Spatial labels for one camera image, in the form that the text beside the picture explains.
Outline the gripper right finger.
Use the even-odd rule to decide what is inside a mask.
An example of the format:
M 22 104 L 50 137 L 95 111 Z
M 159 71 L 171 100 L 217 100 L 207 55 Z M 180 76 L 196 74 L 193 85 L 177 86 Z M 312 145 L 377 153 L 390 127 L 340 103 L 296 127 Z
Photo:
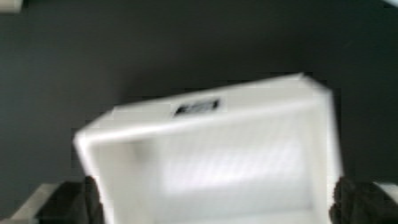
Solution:
M 398 224 L 398 184 L 342 177 L 333 199 L 333 224 Z

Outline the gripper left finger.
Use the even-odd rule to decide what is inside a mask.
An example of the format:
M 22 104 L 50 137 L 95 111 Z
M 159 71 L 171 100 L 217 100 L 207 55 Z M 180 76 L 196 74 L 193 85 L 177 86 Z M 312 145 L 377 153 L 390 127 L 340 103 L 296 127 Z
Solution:
M 10 217 L 10 224 L 107 224 L 95 178 L 43 183 Z

